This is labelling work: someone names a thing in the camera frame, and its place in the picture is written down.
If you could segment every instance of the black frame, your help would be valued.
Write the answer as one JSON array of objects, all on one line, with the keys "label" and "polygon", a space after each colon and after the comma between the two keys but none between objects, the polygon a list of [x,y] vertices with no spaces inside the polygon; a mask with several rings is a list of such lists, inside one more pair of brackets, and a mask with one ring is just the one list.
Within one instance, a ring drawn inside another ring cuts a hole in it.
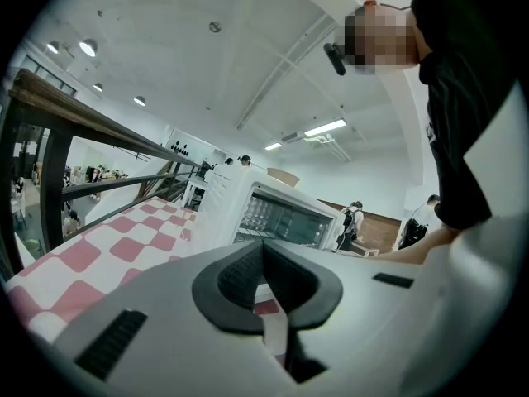
[{"label": "black frame", "polygon": [[[5,116],[0,119],[0,154],[3,156],[0,158],[0,169],[2,169],[2,172],[11,172],[13,148],[17,131],[22,123],[50,129],[41,176],[41,224],[46,252],[53,250],[64,242],[61,204],[58,204],[58,202],[70,201],[128,185],[155,184],[160,179],[171,179],[169,187],[148,195],[143,195],[143,192],[141,192],[133,202],[91,222],[89,225],[85,225],[76,233],[67,237],[67,239],[70,239],[87,231],[104,219],[154,196],[164,195],[168,199],[170,196],[179,195],[188,182],[188,179],[183,182],[175,182],[177,176],[188,174],[187,172],[179,174],[180,166],[191,165],[193,167],[189,178],[193,175],[194,168],[199,167],[199,165],[175,155],[172,151],[103,116],[101,113],[58,90],[53,85],[48,84],[27,69],[21,69],[18,72],[12,89],[9,91],[9,96],[11,100],[5,111]],[[151,155],[167,160],[169,163],[165,165],[158,175],[117,179],[109,182],[63,188],[64,168],[74,136],[99,141],[119,147],[124,151],[134,151],[136,157],[140,154]],[[5,280],[23,269],[12,225],[11,202],[7,198],[11,196],[11,186],[11,176],[3,175],[0,179],[0,217],[2,217],[0,235],[3,244],[0,250],[5,256],[0,258],[2,259],[0,273]]]}]

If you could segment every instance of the white machine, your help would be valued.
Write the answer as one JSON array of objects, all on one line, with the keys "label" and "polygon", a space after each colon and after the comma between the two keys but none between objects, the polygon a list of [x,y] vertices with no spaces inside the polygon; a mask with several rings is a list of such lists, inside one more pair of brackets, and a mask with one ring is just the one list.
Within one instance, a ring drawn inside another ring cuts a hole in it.
[{"label": "white machine", "polygon": [[323,250],[340,236],[345,215],[258,170],[218,166],[208,178],[193,229],[193,252],[256,238]]}]

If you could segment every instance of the window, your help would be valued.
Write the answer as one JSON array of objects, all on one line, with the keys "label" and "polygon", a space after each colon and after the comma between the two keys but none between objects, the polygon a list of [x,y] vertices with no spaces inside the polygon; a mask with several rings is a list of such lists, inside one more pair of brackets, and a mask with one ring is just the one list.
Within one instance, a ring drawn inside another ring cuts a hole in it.
[{"label": "window", "polygon": [[50,83],[51,85],[58,88],[59,90],[64,91],[71,97],[73,97],[75,93],[77,93],[76,90],[74,90],[69,85],[61,81],[59,78],[53,75],[49,70],[47,70],[46,68],[43,68],[38,63],[36,63],[30,56],[26,56],[26,58],[21,64],[21,68],[30,70],[31,72],[33,72],[33,74],[37,74],[37,76],[40,76],[41,78],[43,78],[44,81]]}]

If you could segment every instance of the checkered tablecloth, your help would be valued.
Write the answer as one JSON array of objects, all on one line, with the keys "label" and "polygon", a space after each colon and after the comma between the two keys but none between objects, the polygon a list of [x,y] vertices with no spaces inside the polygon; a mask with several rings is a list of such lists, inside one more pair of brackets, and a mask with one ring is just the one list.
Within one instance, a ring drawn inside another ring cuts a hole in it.
[{"label": "checkered tablecloth", "polygon": [[68,240],[11,278],[21,322],[53,342],[76,316],[128,280],[191,256],[192,211],[152,198]]}]

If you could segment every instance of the fluorescent light fixture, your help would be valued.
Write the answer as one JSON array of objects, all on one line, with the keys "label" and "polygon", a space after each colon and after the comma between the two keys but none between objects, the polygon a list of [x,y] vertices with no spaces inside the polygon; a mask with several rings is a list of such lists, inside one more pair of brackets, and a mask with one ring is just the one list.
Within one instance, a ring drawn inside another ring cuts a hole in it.
[{"label": "fluorescent light fixture", "polygon": [[140,106],[145,106],[145,99],[141,96],[134,97],[134,101]]},{"label": "fluorescent light fixture", "polygon": [[51,43],[46,44],[46,47],[48,47],[52,53],[59,53],[59,43],[57,41],[52,41]]},{"label": "fluorescent light fixture", "polygon": [[321,134],[322,132],[327,132],[327,131],[330,131],[331,129],[341,128],[341,127],[344,127],[345,125],[347,125],[346,121],[344,121],[343,119],[340,119],[335,122],[327,123],[323,127],[319,127],[319,128],[315,128],[310,131],[307,131],[305,132],[305,135],[306,136],[316,136],[318,134]]},{"label": "fluorescent light fixture", "polygon": [[281,147],[281,145],[278,142],[276,142],[272,144],[272,146],[265,147],[265,150],[273,150],[273,149],[277,149],[278,147]]},{"label": "fluorescent light fixture", "polygon": [[81,41],[79,43],[79,47],[81,47],[81,50],[90,57],[95,57],[96,53],[98,52],[98,43],[91,38]]}]

